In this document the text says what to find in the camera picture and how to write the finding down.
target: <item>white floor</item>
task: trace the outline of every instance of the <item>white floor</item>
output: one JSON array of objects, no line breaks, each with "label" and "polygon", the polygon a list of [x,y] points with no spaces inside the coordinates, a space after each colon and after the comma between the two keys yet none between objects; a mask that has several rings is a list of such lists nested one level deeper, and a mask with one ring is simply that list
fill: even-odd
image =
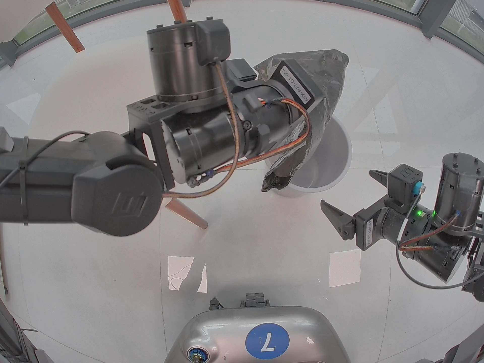
[{"label": "white floor", "polygon": [[[263,291],[272,305],[322,312],[353,363],[443,358],[484,322],[484,306],[459,289],[415,286],[386,241],[361,254],[360,282],[329,287],[330,253],[356,245],[340,239],[319,202],[353,214],[384,194],[369,169],[407,163],[423,170],[423,203],[433,207],[445,153],[484,159],[484,65],[440,39],[425,39],[417,28],[335,4],[196,0],[187,13],[193,20],[223,18],[231,31],[231,57],[252,65],[280,52],[347,53],[335,114],[351,135],[351,168],[333,189],[297,199],[261,193],[263,165],[237,170],[216,194],[186,202],[209,221],[207,230],[166,209],[127,238],[76,225],[4,224],[6,304],[22,326],[39,330],[29,334],[32,341],[59,363],[163,361],[184,324],[207,310],[214,295],[227,307],[238,306],[246,292]],[[76,33],[89,49],[171,21],[168,7],[159,5],[101,19]],[[0,125],[14,136],[33,128],[38,133],[39,99],[73,56],[57,37],[1,69]],[[194,257],[181,286],[171,272],[169,286],[168,257]],[[416,263],[405,266],[436,282]],[[198,292],[204,290],[203,269],[208,293]]]}]

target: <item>trash can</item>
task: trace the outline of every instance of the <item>trash can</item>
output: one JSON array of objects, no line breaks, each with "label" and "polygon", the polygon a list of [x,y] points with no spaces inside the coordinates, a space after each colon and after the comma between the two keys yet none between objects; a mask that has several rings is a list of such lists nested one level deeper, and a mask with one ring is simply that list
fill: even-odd
[{"label": "trash can", "polygon": [[[284,197],[300,197],[334,187],[346,175],[351,164],[352,147],[348,131],[333,116],[324,130],[323,138],[312,157],[294,174],[291,183],[282,190],[273,189]],[[277,159],[266,161],[270,167]]]}]

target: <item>teal connector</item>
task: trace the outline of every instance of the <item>teal connector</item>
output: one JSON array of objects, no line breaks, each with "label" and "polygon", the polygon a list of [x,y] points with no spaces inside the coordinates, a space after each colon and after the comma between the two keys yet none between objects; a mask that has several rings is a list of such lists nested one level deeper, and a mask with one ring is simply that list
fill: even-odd
[{"label": "teal connector", "polygon": [[413,186],[413,194],[418,195],[422,186],[423,186],[422,182],[419,182],[419,181],[416,182],[415,185]]}]

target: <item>white number 7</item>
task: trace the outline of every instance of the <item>white number 7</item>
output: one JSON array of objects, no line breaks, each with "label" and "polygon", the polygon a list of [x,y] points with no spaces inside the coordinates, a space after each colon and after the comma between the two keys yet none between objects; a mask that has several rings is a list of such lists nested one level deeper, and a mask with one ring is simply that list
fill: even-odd
[{"label": "white number 7", "polygon": [[270,343],[270,337],[272,336],[272,332],[269,332],[266,337],[266,342],[264,343],[264,346],[260,350],[260,352],[269,352],[269,351],[274,351],[275,347],[267,348],[267,346]]}]

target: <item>trash bag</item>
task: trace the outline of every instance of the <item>trash bag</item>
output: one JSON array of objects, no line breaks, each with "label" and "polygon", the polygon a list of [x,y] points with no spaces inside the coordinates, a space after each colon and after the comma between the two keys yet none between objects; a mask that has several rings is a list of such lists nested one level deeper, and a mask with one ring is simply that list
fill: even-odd
[{"label": "trash bag", "polygon": [[[259,73],[259,79],[268,80],[277,65],[285,59],[295,59],[323,91],[324,98],[309,113],[311,133],[306,139],[306,143],[280,155],[264,177],[263,192],[267,192],[271,188],[281,190],[286,187],[294,173],[312,156],[321,142],[324,128],[338,104],[345,82],[345,70],[349,63],[348,55],[338,50],[278,54],[254,66]],[[283,144],[294,141],[305,128],[306,123],[302,122]]]}]

